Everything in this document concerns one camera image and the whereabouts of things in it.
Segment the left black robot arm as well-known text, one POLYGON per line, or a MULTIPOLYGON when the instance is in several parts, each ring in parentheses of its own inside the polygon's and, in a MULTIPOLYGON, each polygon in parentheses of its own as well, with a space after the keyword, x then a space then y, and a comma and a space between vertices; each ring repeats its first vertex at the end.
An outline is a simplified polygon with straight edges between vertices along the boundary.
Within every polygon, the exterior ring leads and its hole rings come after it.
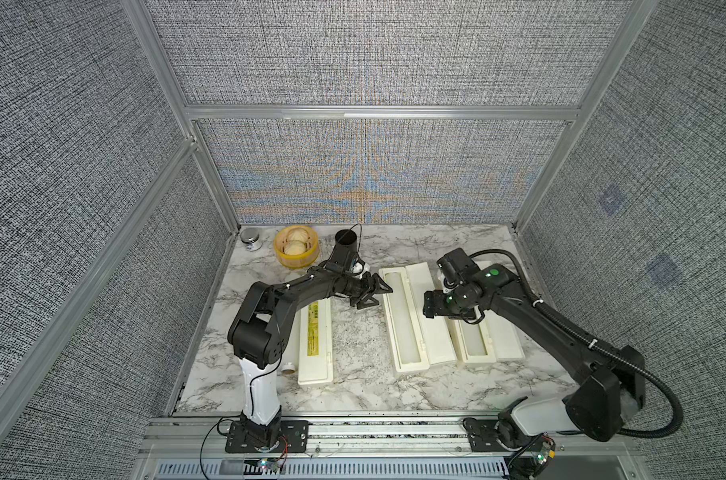
POLYGON ((240 422, 249 433, 271 442, 280 430, 277 373, 301 309, 338 297, 362 310, 378 306, 377 297, 392 292, 380 275, 366 269, 351 229, 338 231, 330 256, 305 275, 287 283, 252 284, 227 334, 244 374, 246 403, 240 422))

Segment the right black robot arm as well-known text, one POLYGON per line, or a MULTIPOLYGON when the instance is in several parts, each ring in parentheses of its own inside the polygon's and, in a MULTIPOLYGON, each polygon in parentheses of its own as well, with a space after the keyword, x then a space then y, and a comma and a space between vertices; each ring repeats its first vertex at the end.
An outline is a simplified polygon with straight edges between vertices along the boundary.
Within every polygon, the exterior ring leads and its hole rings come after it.
POLYGON ((443 287, 424 294, 426 317, 482 323, 496 314, 544 348, 568 373, 575 390, 552 398, 522 397, 499 413, 501 443, 518 450, 550 432, 607 442, 633 435, 626 423, 643 409, 649 373, 643 355, 589 334, 538 297, 521 271, 494 263, 480 267, 457 248, 437 262, 443 287))

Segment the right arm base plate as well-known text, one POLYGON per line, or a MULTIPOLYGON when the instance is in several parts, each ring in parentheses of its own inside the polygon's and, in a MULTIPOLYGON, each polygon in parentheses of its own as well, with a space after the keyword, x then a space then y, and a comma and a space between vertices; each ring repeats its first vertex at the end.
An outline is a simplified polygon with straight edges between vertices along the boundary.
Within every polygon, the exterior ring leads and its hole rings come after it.
POLYGON ((518 452, 524 447, 540 448, 552 445, 550 437, 526 435, 510 420, 465 417, 462 427, 467 433, 473 452, 518 452))

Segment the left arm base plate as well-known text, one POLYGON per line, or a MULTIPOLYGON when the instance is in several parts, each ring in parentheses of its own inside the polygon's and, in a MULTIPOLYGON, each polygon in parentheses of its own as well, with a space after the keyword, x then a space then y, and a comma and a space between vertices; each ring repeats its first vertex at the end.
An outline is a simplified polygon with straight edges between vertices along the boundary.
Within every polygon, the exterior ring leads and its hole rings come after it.
POLYGON ((258 425, 247 419, 236 421, 227 434, 228 454, 305 453, 309 440, 308 421, 274 421, 258 425))

